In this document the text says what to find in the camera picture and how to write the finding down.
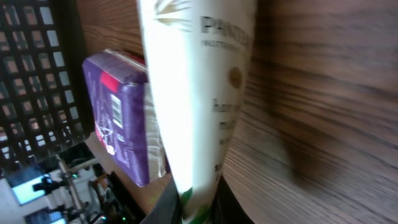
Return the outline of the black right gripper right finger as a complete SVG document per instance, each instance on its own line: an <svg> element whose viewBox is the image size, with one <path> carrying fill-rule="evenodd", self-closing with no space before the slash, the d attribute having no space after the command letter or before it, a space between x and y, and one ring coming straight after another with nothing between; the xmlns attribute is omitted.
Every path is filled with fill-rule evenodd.
<svg viewBox="0 0 398 224"><path fill-rule="evenodd" d="M212 208L213 224L254 224L221 176Z"/></svg>

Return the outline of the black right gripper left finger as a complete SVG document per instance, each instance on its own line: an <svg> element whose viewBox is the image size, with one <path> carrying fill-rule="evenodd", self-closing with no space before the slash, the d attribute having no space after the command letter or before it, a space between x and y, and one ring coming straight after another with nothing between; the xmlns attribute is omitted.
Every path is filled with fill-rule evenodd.
<svg viewBox="0 0 398 224"><path fill-rule="evenodd" d="M172 179L165 187L155 207L146 216L146 224L181 224L182 206Z"/></svg>

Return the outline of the purple red liners pack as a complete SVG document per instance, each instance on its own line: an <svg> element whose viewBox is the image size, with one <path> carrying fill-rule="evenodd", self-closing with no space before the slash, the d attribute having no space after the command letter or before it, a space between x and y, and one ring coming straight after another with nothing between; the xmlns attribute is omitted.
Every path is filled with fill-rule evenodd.
<svg viewBox="0 0 398 224"><path fill-rule="evenodd" d="M115 163L144 187L170 171L145 61L105 49L83 62L95 133Z"/></svg>

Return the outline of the white gold cream tube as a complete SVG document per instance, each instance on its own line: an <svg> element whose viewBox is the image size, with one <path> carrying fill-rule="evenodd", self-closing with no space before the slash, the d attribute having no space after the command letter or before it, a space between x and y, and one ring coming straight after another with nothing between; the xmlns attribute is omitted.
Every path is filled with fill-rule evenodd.
<svg viewBox="0 0 398 224"><path fill-rule="evenodd" d="M137 3L179 223L238 222L221 206L223 164L242 108L257 2Z"/></svg>

